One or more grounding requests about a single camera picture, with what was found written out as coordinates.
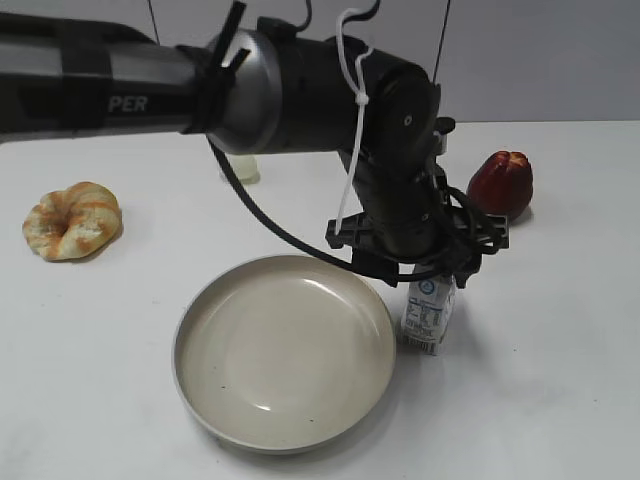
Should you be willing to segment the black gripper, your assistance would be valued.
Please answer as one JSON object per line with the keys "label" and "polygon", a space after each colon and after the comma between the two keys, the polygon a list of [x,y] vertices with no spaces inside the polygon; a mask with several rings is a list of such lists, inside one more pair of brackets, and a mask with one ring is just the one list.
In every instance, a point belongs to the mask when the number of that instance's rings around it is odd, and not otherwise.
{"label": "black gripper", "polygon": [[363,276],[395,286],[438,275],[454,277],[463,288],[482,259],[509,247],[504,215],[480,211],[459,189],[450,186],[437,156],[431,154],[407,178],[360,154],[352,181],[362,206],[341,222],[328,222],[329,246],[351,248],[351,265]]}

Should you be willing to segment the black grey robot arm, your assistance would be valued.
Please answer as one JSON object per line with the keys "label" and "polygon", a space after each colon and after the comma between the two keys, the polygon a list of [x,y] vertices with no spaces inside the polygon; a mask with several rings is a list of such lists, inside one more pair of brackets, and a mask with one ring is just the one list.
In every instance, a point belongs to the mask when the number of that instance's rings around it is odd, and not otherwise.
{"label": "black grey robot arm", "polygon": [[1,17],[1,138],[203,134],[225,174],[242,154],[335,152],[362,212],[328,223],[350,272],[459,287],[508,246],[508,221],[450,186],[437,157],[454,129],[418,65],[353,37],[301,38],[279,19],[254,30],[234,3],[205,47],[162,46],[112,22]]}

